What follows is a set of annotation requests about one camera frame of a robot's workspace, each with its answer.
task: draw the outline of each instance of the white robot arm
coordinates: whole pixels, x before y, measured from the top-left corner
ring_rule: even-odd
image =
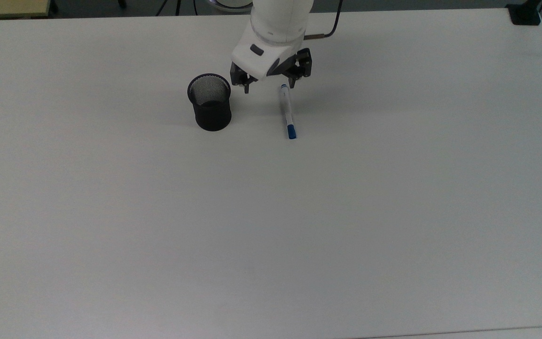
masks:
[[[295,80],[311,74],[308,48],[299,51],[313,0],[253,0],[250,22],[231,55],[231,82],[248,86],[269,75]]]

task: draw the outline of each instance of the pen holder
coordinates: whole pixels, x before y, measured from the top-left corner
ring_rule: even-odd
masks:
[[[207,131],[224,129],[231,121],[230,84],[213,73],[198,75],[187,87],[198,126]]]

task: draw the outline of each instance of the chair leg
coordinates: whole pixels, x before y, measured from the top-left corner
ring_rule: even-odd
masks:
[[[56,4],[56,0],[51,0],[49,3],[49,10],[54,14],[58,13],[58,5]]]

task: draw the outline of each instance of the wooden table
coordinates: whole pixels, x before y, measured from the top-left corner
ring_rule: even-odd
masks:
[[[0,0],[0,17],[47,16],[50,0]]]

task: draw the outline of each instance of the marker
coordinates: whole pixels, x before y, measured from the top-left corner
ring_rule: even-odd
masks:
[[[295,139],[296,129],[294,129],[294,121],[292,120],[292,103],[290,102],[290,91],[286,84],[282,84],[279,88],[279,103],[281,104],[281,113],[286,118],[288,138]]]

